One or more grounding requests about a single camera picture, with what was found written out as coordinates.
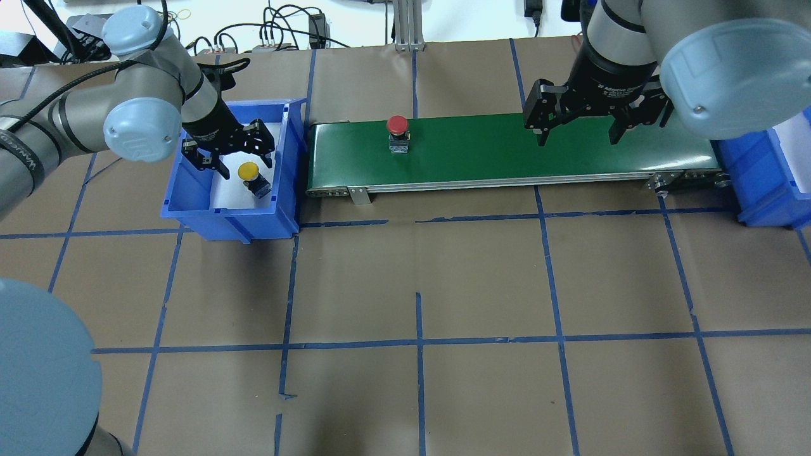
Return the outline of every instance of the yellow button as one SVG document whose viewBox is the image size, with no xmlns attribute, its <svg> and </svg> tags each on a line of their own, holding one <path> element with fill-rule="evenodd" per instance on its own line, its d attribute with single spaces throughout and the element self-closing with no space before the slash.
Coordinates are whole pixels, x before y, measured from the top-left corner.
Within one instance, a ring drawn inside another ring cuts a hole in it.
<svg viewBox="0 0 811 456">
<path fill-rule="evenodd" d="M 259 167 L 253 161 L 246 161 L 239 166 L 237 174 L 242 180 L 253 180 L 259 176 Z"/>
</svg>

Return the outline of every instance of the blue plastic container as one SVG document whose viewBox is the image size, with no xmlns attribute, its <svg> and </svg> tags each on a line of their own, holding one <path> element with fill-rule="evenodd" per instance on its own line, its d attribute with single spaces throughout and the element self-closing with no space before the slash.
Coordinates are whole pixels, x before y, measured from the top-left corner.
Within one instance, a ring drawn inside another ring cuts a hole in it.
<svg viewBox="0 0 811 456">
<path fill-rule="evenodd" d="M 803 114 L 811 128 L 811 108 Z M 738 220 L 747 226 L 811 225 L 811 193 L 797 187 L 774 128 L 717 145 L 742 209 Z"/>
<path fill-rule="evenodd" d="M 212 180 L 216 171 L 197 170 L 178 150 L 166 188 L 161 217 L 174 218 L 209 241 L 288 239 L 298 233 L 296 183 L 298 163 L 307 150 L 301 118 L 302 98 L 291 100 L 233 101 L 227 103 L 241 123 L 261 118 L 281 123 L 276 139 L 276 165 L 267 208 L 211 207 Z"/>
</svg>

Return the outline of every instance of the red button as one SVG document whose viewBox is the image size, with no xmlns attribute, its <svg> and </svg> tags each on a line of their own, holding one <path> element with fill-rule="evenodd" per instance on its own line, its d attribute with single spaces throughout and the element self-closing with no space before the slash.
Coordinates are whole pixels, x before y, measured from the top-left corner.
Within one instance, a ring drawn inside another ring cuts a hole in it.
<svg viewBox="0 0 811 456">
<path fill-rule="evenodd" d="M 386 128 L 388 128 L 388 132 L 392 135 L 402 135 L 408 131 L 408 120 L 401 115 L 392 116 L 388 122 L 386 122 Z"/>
</svg>

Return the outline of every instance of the green conveyor belt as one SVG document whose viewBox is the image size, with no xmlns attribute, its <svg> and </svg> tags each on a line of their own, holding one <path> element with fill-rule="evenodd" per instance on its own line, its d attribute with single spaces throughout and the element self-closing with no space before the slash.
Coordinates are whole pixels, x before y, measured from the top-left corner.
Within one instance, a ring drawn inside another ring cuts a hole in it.
<svg viewBox="0 0 811 456">
<path fill-rule="evenodd" d="M 389 152 L 384 121 L 315 125 L 308 194 L 643 179 L 719 168 L 710 142 L 689 134 L 676 116 L 666 128 L 628 131 L 615 146 L 608 142 L 611 121 L 581 118 L 557 127 L 541 148 L 521 114 L 412 119 L 407 154 Z"/>
</svg>

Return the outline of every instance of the light blue joint cap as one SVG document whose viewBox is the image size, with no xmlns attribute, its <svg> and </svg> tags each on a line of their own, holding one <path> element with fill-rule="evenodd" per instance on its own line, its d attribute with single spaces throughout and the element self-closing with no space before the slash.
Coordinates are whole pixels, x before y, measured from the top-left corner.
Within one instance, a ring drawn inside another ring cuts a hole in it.
<svg viewBox="0 0 811 456">
<path fill-rule="evenodd" d="M 101 30 L 110 52 L 118 57 L 147 49 L 157 38 L 163 19 L 157 11 L 149 6 L 134 5 L 112 15 Z M 172 28 L 166 28 L 167 37 L 173 35 Z"/>
<path fill-rule="evenodd" d="M 0 454 L 76 454 L 101 404 L 93 340 L 65 303 L 0 278 Z"/>
<path fill-rule="evenodd" d="M 777 19 L 716 24 L 673 46 L 661 80 L 695 135 L 765 130 L 811 105 L 811 32 Z"/>
<path fill-rule="evenodd" d="M 180 113 L 160 98 L 124 101 L 107 114 L 104 140 L 107 147 L 132 161 L 160 161 L 178 147 Z"/>
</svg>

